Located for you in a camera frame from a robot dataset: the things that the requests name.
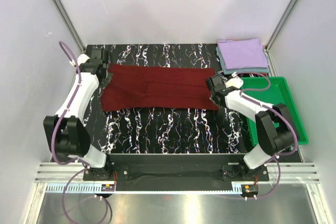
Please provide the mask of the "dark red t shirt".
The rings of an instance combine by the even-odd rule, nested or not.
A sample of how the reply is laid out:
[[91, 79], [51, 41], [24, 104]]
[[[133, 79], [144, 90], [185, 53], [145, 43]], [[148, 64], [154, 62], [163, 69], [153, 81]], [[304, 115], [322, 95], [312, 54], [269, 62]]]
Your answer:
[[132, 108], [217, 110], [206, 79], [213, 68], [142, 67], [113, 64], [112, 79], [104, 88], [105, 112]]

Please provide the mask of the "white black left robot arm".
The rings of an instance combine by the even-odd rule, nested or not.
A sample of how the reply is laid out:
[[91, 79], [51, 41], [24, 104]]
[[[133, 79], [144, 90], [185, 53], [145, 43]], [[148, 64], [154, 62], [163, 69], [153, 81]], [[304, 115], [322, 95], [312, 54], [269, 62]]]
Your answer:
[[64, 43], [59, 43], [69, 62], [76, 68], [75, 82], [60, 109], [53, 116], [46, 116], [43, 126], [53, 160], [59, 165], [80, 161], [95, 169], [103, 180], [113, 175], [107, 154], [91, 143], [84, 127], [84, 115], [94, 92], [107, 75], [109, 53], [103, 48], [92, 49], [89, 54], [75, 57]]

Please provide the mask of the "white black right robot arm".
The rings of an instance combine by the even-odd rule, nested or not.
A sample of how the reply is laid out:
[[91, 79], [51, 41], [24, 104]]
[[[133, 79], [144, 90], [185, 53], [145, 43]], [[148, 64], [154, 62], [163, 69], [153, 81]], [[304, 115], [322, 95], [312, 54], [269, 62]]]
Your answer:
[[276, 105], [262, 102], [246, 91], [266, 91], [271, 82], [267, 76], [259, 75], [267, 81], [262, 89], [242, 89], [244, 81], [237, 74], [227, 82], [223, 82], [219, 75], [206, 79], [206, 85], [211, 92], [210, 100], [219, 108], [219, 113], [225, 108], [234, 110], [256, 124], [258, 144], [248, 153], [238, 165], [232, 168], [232, 174], [225, 172], [229, 178], [237, 176], [250, 180], [257, 174], [257, 170], [279, 156], [290, 155], [297, 150], [299, 133], [288, 107], [283, 103]]

